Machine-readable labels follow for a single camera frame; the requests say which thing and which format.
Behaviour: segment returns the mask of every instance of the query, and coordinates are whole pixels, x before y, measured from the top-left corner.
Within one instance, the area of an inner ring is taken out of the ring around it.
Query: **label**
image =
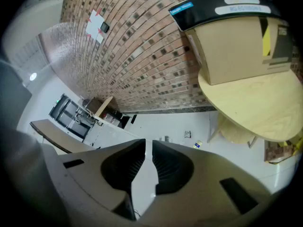
[[[179,12],[181,12],[181,11],[183,11],[183,10],[186,10],[186,9],[188,9],[188,8],[191,8],[191,7],[193,7],[193,6],[194,6],[194,5],[193,5],[192,2],[185,3],[185,4],[183,4],[182,6],[177,7],[176,9],[170,11],[170,14],[171,14],[171,15],[174,15],[174,14],[176,14],[176,13],[179,13]]]
[[[258,13],[270,13],[271,10],[268,6],[264,5],[228,5],[223,7],[217,7],[214,9],[216,14],[229,14],[229,13],[245,13],[245,12],[258,12]]]
[[[200,62],[200,64],[202,65],[202,60],[201,60],[201,57],[200,57],[198,48],[196,47],[194,38],[192,37],[192,35],[188,35],[188,38],[189,38],[189,40],[190,40],[191,45],[193,46],[194,53],[195,53],[195,56],[196,56],[197,60],[198,60],[198,61]]]
[[[285,27],[279,27],[278,31],[279,31],[279,35],[287,35],[287,28]]]
[[[235,4],[235,3],[255,3],[260,4],[260,0],[224,0],[227,4]]]
[[[195,149],[199,149],[200,148],[200,146],[202,146],[202,141],[200,141],[200,140],[197,140],[197,142],[193,145],[193,148],[195,148]]]

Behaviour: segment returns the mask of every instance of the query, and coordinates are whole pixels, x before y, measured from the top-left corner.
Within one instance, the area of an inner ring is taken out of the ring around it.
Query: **ceiling light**
[[[32,75],[30,75],[29,80],[33,81],[35,80],[36,77],[37,77],[37,73],[34,72]]]

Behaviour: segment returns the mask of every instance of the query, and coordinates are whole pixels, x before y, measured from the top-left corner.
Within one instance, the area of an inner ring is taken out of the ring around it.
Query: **yellow object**
[[[303,127],[303,88],[291,70],[213,86],[200,70],[198,80],[224,117],[260,138],[286,141]]]
[[[263,56],[268,56],[270,53],[270,30],[269,26],[267,26],[267,29],[265,31],[265,34],[263,36]]]
[[[286,141],[278,142],[280,147],[289,146]]]
[[[295,145],[298,149],[303,147],[303,137],[300,139],[300,141]]]

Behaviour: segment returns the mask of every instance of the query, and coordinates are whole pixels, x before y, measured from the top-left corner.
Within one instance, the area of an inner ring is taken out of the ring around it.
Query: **wooden board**
[[[269,141],[285,141],[303,127],[303,88],[291,71],[199,85],[208,101],[236,125]]]
[[[83,144],[64,131],[60,130],[48,119],[33,121],[30,124],[45,139],[64,152],[77,153],[95,149],[91,146]]]
[[[220,132],[228,141],[235,144],[244,144],[254,138],[254,134],[250,131],[235,125],[222,114],[218,114],[218,125],[221,125],[223,121],[224,123],[220,128]]]
[[[98,109],[98,111],[95,113],[96,117],[100,117],[100,115],[102,114],[103,110],[106,108],[106,106],[110,103],[110,101],[113,99],[113,96],[107,98],[104,103],[100,106],[100,108]]]

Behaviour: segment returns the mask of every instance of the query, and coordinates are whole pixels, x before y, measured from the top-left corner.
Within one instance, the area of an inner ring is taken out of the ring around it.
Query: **blue label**
[[[180,7],[177,7],[176,9],[170,11],[170,14],[171,14],[171,15],[174,15],[174,14],[176,14],[176,13],[179,13],[179,12],[181,12],[181,11],[187,9],[187,8],[191,8],[191,7],[193,7],[193,6],[194,6],[194,5],[193,5],[192,2],[188,2],[188,3],[186,3],[186,4],[183,4],[183,5],[180,6]]]

